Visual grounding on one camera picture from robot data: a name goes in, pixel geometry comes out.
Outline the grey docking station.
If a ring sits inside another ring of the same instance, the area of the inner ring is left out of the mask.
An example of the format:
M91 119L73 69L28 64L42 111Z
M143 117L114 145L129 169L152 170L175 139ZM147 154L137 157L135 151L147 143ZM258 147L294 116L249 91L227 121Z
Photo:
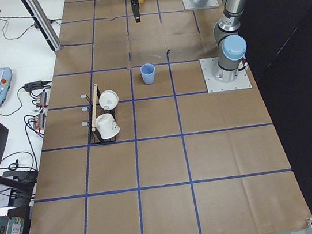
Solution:
M12 199L13 190L6 189L6 191L0 192L0 208L14 206L14 200Z

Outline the white mug rear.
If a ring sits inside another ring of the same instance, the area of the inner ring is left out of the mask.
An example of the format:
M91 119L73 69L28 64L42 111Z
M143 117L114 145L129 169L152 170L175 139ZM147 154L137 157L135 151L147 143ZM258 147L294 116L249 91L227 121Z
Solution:
M102 109L106 111L113 110L119 103L119 97L116 92L112 90L106 90L101 93L98 102Z

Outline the light blue plastic cup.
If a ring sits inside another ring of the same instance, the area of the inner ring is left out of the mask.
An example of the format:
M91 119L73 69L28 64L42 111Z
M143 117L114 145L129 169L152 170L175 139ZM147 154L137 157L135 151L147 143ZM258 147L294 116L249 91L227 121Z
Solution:
M140 67L143 82L150 85L155 80L155 66L152 64L144 64Z

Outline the white mug front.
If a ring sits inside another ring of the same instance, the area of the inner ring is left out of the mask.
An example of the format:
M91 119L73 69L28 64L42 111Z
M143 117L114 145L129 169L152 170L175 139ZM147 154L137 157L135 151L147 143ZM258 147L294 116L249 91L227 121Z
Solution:
M110 113L101 114L96 118L95 124L101 138L104 140L113 138L120 132L120 127Z

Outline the aluminium frame post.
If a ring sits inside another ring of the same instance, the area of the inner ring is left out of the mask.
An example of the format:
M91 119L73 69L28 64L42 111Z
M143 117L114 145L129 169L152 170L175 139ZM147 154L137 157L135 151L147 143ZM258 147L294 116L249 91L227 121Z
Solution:
M53 52L58 52L62 48L61 42L38 0L21 0L21 2L24 4L31 18L33 18L34 22L40 28L40 31L51 50Z

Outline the orange usb hub lower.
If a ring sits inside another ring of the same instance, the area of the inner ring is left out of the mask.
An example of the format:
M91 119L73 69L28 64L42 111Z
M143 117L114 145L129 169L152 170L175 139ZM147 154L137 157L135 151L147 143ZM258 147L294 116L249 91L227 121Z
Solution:
M41 131L43 130L45 127L45 113L44 112L40 112L36 117L35 117L35 125L34 128L36 131Z

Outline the orange usb hub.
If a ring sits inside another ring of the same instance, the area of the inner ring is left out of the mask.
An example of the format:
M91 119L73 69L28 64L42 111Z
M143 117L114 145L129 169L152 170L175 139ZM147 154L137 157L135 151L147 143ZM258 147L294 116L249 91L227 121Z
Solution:
M38 106L38 107L46 107L47 106L47 99L48 99L48 93L44 90L44 91L42 91L39 95L38 95L38 97L37 97L37 99L36 99L36 105Z
M35 125L34 128L36 131L41 131L43 130L45 127L45 113L44 112L40 112L36 117L35 117Z

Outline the white mug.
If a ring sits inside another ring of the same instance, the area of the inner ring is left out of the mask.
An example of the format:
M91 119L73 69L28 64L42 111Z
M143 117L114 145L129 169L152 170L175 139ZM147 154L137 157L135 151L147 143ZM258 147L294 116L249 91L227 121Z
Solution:
M120 132L120 127L110 113L101 114L96 118L95 124L101 138L104 140L113 138Z
M106 111L113 110L119 103L119 97L116 92L112 90L106 90L101 93L98 102L102 109Z

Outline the black power adapter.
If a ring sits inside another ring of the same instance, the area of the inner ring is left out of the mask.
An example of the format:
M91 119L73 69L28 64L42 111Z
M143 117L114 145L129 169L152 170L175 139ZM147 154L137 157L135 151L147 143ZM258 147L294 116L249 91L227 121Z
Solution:
M34 81L34 82L28 82L24 84L24 89L27 92L32 92L33 90L39 90L44 88L43 81Z

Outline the orange usb hub upper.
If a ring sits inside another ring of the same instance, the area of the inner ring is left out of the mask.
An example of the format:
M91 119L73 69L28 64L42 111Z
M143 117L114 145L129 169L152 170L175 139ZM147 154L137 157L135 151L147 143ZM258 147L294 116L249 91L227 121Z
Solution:
M38 95L38 97L37 97L37 99L36 99L36 105L38 106L38 107L46 107L47 106L47 99L48 99L48 93L44 90L44 91L42 91L39 95Z

